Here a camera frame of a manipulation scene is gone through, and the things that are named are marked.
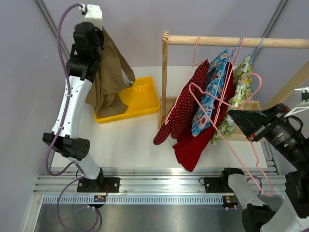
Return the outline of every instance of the yellow bin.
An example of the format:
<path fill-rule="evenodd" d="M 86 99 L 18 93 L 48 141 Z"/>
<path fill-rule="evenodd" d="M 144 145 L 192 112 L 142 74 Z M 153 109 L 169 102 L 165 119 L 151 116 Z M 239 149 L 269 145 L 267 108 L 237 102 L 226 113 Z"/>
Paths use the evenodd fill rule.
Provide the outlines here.
<path fill-rule="evenodd" d="M 136 79 L 133 86 L 119 92 L 120 99 L 128 106 L 121 115 L 98 118 L 94 112 L 95 121 L 106 123 L 121 119 L 149 115 L 159 111 L 160 102 L 155 90 L 155 83 L 150 76 Z"/>

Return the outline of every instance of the brown cloth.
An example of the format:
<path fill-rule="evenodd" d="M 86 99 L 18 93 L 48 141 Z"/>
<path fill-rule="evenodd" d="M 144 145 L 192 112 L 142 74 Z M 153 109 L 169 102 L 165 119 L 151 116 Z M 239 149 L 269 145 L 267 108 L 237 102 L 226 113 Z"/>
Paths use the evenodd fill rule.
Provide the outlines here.
<path fill-rule="evenodd" d="M 123 114 L 127 110 L 127 105 L 123 104 L 118 95 L 118 92 L 130 87 L 124 82 L 122 71 L 130 81 L 135 82 L 133 70 L 104 28 L 103 35 L 104 50 L 101 52 L 101 68 L 85 101 L 95 108 L 98 118 Z"/>

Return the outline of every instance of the metal floor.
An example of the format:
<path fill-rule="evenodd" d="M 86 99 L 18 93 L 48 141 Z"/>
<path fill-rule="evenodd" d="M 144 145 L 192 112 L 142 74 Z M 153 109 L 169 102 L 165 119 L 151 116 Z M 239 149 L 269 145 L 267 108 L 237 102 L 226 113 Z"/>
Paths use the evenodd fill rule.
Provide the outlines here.
<path fill-rule="evenodd" d="M 273 210 L 281 205 L 281 199 L 262 198 Z M 74 231 L 86 231 L 94 223 L 96 215 L 85 209 L 72 215 L 84 205 L 60 205 L 61 218 Z M 219 205 L 104 205 L 102 216 L 94 232 L 244 232 L 241 208 L 225 211 Z M 43 204 L 35 232 L 65 232 L 57 219 L 56 205 Z"/>

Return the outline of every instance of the polka dot fabric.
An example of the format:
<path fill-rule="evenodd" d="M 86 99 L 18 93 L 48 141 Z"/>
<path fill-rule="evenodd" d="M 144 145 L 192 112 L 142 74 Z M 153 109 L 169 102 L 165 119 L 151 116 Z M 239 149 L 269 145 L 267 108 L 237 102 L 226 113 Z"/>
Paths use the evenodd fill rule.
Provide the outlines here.
<path fill-rule="evenodd" d="M 197 103 L 189 92 L 189 84 L 195 83 L 201 89 L 205 88 L 207 80 L 207 71 L 209 63 L 204 61 L 198 66 L 191 80 L 186 84 L 181 92 L 177 104 L 169 116 L 168 124 L 163 124 L 154 138 L 154 144 L 159 145 L 163 143 L 169 136 L 173 139 L 177 139 L 180 133 L 189 125 L 192 125 L 193 117 L 197 110 Z M 200 100 L 202 94 L 196 88 L 192 88 L 193 93 Z"/>

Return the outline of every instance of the red cloth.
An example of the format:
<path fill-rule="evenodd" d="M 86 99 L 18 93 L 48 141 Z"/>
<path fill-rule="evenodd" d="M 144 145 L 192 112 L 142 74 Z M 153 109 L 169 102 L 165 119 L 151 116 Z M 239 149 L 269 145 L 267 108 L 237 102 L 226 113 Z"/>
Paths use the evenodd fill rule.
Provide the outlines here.
<path fill-rule="evenodd" d="M 228 70 L 226 73 L 232 71 L 232 65 L 230 63 L 228 63 L 226 66 L 226 70 Z M 226 97 L 224 98 L 224 101 L 227 103 L 235 94 L 233 79 L 233 73 L 231 73 L 230 80 L 227 83 L 227 89 L 225 93 Z M 218 105 L 219 101 L 216 101 L 215 109 L 211 116 L 213 121 L 218 111 Z M 226 110 L 227 105 L 221 104 L 216 126 L 218 126 L 224 118 Z M 180 163 L 186 170 L 190 172 L 194 170 L 202 151 L 215 133 L 215 128 L 211 125 L 207 129 L 203 130 L 198 136 L 194 137 L 191 133 L 191 125 L 188 125 L 182 131 L 182 133 L 177 138 L 177 144 L 173 146 L 178 163 Z"/>
<path fill-rule="evenodd" d="M 178 98 L 177 104 L 169 116 L 168 124 L 163 124 L 154 138 L 155 145 L 163 143 L 168 138 L 169 134 L 172 138 L 176 139 L 187 126 L 192 124 L 192 120 L 198 105 L 189 92 L 189 84 L 195 83 L 204 89 L 208 67 L 209 63 L 206 60 L 200 66 L 198 66 L 191 80 L 183 88 Z M 200 100 L 202 94 L 199 92 L 199 90 L 193 87 L 192 92 L 195 94 L 197 99 Z"/>

